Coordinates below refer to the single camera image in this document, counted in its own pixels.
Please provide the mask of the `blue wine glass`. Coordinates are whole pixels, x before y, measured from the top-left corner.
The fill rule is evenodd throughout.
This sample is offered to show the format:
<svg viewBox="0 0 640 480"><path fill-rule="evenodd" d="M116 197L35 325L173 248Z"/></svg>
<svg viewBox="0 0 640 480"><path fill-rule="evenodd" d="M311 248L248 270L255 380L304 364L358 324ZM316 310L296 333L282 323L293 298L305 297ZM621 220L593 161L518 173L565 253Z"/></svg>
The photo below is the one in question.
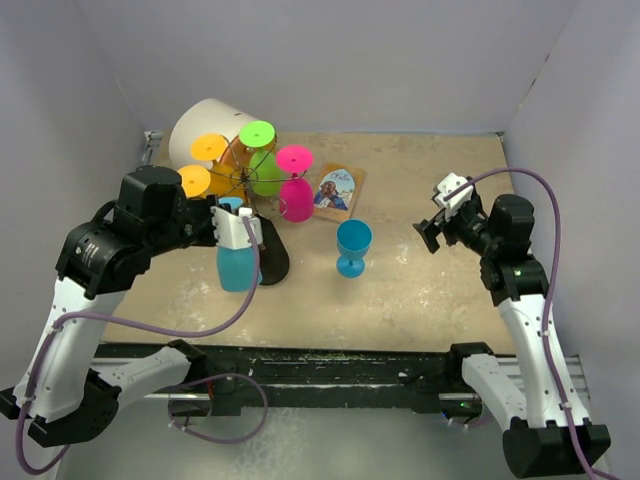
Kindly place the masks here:
<svg viewBox="0 0 640 480"><path fill-rule="evenodd" d="M242 199L237 197L222 197L218 206L232 213L245 207ZM248 291L254 280L254 267L257 264L252 245L240 250L217 249L216 266L222 289L227 292Z"/></svg>
<svg viewBox="0 0 640 480"><path fill-rule="evenodd" d="M349 219L340 224L336 232L339 257L336 269L345 278L355 279L364 273L368 253L373 240L371 228L358 219Z"/></svg>

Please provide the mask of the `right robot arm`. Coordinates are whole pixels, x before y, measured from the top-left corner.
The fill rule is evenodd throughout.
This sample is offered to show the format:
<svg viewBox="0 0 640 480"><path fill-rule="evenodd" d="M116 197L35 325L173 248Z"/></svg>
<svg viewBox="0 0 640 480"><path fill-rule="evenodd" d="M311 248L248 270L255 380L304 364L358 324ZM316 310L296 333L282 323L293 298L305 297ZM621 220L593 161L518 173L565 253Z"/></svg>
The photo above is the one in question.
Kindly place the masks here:
<svg viewBox="0 0 640 480"><path fill-rule="evenodd" d="M550 287L543 266L530 252L534 207L513 194L483 210L472 188L433 201L439 212L415 224L428 250L437 237L462 243L480 257L480 277L515 347L522 383L516 385L497 358L480 348L456 348L445 366L446 383L456 391L472 388L502 430L507 465L519 479L582 474L611 444L604 425L592 422L576 392L545 305Z"/></svg>

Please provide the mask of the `orange wine glass back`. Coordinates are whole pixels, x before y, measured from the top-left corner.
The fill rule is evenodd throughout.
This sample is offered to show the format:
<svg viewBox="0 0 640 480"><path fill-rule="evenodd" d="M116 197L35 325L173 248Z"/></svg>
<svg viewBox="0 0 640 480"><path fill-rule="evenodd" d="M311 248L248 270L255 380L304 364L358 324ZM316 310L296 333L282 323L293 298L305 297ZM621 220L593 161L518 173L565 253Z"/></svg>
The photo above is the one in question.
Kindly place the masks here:
<svg viewBox="0 0 640 480"><path fill-rule="evenodd" d="M208 195L211 174L201 165L186 165L177 170L181 186L187 198L204 198Z"/></svg>

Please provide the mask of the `orange wine glass front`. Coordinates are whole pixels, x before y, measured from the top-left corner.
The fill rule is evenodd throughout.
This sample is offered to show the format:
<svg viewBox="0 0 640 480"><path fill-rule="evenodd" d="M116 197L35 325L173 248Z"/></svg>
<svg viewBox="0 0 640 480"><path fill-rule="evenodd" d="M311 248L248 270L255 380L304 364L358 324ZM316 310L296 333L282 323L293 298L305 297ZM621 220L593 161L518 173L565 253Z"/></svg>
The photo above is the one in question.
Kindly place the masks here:
<svg viewBox="0 0 640 480"><path fill-rule="evenodd" d="M245 199L241 166L236 160L224 160L224 155L230 152L230 143L225 136L219 133L203 134L192 142L190 151L194 160L210 163L209 193L218 197Z"/></svg>

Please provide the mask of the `blue wine glass front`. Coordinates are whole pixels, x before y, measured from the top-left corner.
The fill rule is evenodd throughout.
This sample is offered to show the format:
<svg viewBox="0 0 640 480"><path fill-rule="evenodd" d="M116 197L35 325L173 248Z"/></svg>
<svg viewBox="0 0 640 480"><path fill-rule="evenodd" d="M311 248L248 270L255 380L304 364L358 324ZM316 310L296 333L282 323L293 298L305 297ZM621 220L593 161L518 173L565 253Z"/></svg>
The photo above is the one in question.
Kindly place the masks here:
<svg viewBox="0 0 640 480"><path fill-rule="evenodd" d="M242 199L237 197L222 197L218 206L232 213L245 207ZM252 245L240 250L217 249L216 266L222 289L227 292L248 291L254 280L254 267L257 264Z"/></svg>

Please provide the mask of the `orange wine glass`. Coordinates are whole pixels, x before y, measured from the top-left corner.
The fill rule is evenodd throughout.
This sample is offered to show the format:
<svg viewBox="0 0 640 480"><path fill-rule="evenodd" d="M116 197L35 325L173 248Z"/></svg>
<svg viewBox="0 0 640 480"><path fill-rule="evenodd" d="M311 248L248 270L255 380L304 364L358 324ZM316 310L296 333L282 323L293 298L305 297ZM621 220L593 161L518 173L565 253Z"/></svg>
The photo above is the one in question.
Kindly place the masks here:
<svg viewBox="0 0 640 480"><path fill-rule="evenodd" d="M203 134L192 142L190 151L194 160L210 163L209 193L218 197L245 199L241 166L236 160L224 160L224 155L230 152L230 143L225 136L219 133Z"/></svg>
<svg viewBox="0 0 640 480"><path fill-rule="evenodd" d="M208 195L211 174L201 165L186 165L177 170L181 186L187 198L204 198Z"/></svg>

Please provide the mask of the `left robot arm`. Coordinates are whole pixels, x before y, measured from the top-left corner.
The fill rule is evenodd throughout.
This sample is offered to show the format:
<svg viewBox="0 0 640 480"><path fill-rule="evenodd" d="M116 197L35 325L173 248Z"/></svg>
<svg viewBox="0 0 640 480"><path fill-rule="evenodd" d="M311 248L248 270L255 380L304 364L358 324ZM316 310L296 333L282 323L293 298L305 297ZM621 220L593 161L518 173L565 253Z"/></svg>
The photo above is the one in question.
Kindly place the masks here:
<svg viewBox="0 0 640 480"><path fill-rule="evenodd" d="M88 442L129 404L166 387L202 387L206 357L172 334L171 342L121 369L91 367L106 325L154 257L216 244L216 199L187 198L180 175L145 166L127 174L117 199L69 232L56 263L49 317L20 382L1 393L1 412L17 436L41 447Z"/></svg>

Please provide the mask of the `pink wine glass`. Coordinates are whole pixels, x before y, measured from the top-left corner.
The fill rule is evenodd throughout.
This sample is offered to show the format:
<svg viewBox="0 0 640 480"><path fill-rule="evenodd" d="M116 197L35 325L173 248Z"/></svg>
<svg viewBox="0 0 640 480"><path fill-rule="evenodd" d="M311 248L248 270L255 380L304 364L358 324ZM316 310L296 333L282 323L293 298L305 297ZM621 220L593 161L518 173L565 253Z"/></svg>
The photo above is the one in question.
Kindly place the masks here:
<svg viewBox="0 0 640 480"><path fill-rule="evenodd" d="M314 191L304 177L313 164L312 152L301 145L289 145L276 154L276 164L289 175L279 193L283 217L292 223L306 221L314 211Z"/></svg>

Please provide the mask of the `green wine glass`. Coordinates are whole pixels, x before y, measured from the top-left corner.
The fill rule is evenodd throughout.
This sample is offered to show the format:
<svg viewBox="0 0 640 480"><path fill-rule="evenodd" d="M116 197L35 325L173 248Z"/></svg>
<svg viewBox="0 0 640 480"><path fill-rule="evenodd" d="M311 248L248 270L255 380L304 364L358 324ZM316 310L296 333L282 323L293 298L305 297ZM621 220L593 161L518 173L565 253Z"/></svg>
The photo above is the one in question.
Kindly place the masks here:
<svg viewBox="0 0 640 480"><path fill-rule="evenodd" d="M275 160L275 127L264 120L252 121L240 130L239 140L251 150L248 169L252 191L257 196L276 196L282 186L283 172Z"/></svg>

